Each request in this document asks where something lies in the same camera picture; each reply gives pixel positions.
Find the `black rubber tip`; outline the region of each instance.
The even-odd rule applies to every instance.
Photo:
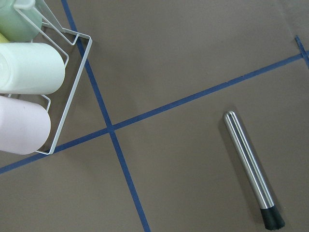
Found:
[[[273,231],[285,226],[285,222],[275,205],[268,209],[261,209],[261,213],[266,229]]]

